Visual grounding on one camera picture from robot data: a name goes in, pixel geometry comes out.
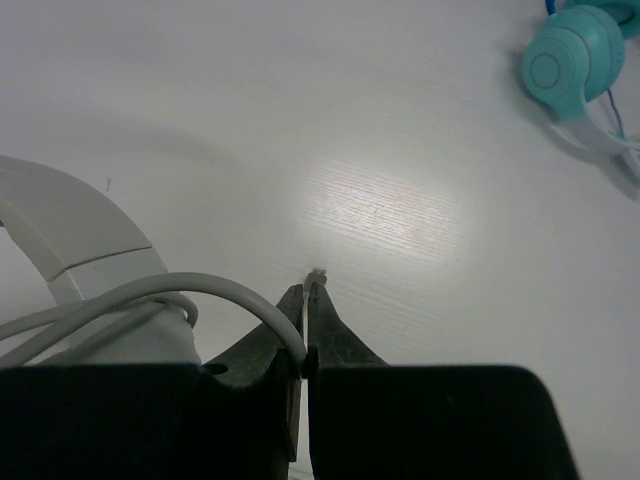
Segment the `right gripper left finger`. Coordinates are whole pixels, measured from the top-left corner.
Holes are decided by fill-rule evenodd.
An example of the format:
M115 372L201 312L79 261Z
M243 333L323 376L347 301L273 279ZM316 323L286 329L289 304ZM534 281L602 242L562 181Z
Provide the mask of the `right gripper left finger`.
M222 417L261 448L297 459L302 381L282 341L264 323L204 364L226 392Z

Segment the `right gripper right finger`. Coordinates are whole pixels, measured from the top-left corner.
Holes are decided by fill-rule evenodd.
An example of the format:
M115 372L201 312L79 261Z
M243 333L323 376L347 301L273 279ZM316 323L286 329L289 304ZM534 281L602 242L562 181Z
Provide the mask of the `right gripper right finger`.
M329 401L321 399L321 374L331 368L388 367L339 317L326 286L309 282L307 300L309 453L315 479L328 479L323 472L329 459L328 426L324 417Z

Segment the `white grey headphones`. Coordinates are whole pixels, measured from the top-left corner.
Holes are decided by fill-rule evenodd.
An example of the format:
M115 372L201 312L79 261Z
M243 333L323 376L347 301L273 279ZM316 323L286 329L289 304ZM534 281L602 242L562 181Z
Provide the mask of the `white grey headphones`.
M104 194L59 170L4 156L1 223L58 305L167 269L150 240ZM175 305L105 314L61 340L51 363L199 363L193 321Z

